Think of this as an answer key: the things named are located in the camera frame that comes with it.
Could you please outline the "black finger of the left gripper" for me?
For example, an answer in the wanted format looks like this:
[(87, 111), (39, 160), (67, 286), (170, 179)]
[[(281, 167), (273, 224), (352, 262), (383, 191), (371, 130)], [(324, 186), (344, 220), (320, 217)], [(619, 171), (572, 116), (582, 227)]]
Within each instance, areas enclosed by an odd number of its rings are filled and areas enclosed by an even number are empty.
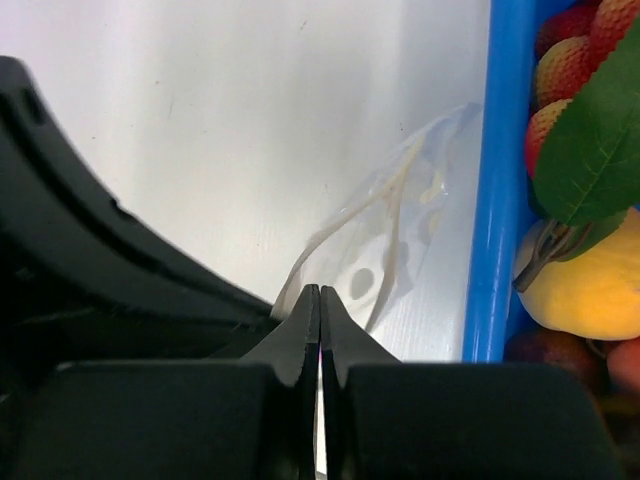
[(269, 306), (129, 214), (93, 176), (26, 66), (1, 60), (1, 328), (76, 358), (237, 357)]

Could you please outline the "peach toy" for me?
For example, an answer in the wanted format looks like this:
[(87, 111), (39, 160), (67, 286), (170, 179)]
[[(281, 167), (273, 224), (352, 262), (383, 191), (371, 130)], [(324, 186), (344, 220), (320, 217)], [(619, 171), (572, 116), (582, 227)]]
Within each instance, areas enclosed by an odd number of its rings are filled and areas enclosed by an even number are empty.
[(612, 382), (619, 388), (639, 394), (639, 339), (625, 340), (608, 355), (607, 366)]

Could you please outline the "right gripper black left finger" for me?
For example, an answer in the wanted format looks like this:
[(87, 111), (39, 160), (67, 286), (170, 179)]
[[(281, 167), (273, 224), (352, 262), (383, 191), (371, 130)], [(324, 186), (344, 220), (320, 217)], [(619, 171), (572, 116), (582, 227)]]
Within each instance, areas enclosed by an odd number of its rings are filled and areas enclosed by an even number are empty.
[(28, 400), (5, 479), (311, 479), (320, 291), (236, 360), (60, 365)]

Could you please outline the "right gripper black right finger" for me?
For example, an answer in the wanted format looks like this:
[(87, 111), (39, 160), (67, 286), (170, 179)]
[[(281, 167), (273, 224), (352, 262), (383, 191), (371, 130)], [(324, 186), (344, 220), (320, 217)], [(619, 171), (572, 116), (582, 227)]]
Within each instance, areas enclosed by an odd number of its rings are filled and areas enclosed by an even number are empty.
[(540, 364), (403, 363), (320, 294), (332, 479), (621, 479), (592, 397)]

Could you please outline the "clear zip top bag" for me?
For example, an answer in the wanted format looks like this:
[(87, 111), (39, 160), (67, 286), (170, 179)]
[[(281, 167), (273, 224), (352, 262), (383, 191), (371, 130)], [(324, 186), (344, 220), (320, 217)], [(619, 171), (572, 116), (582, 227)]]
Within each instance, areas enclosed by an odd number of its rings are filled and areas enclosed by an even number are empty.
[(376, 159), (340, 209), (322, 222), (293, 263), (271, 309), (285, 319), (303, 286), (330, 286), (371, 333), (417, 283), (437, 223), (467, 160), (458, 153), (483, 107), (457, 106)]

